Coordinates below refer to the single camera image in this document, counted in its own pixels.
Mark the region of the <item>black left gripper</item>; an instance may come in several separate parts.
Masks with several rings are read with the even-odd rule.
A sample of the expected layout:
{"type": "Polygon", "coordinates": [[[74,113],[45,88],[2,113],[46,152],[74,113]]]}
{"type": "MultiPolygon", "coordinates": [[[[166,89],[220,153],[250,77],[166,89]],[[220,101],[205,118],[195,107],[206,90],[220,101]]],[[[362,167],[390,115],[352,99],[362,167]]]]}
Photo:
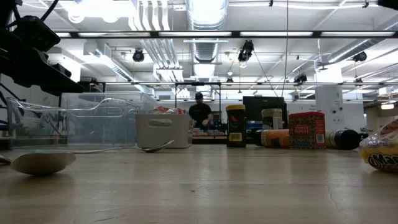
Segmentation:
{"type": "Polygon", "coordinates": [[[46,53],[1,29],[1,73],[22,86],[37,85],[54,93],[82,93],[84,88],[63,65],[49,64],[46,53]]]}

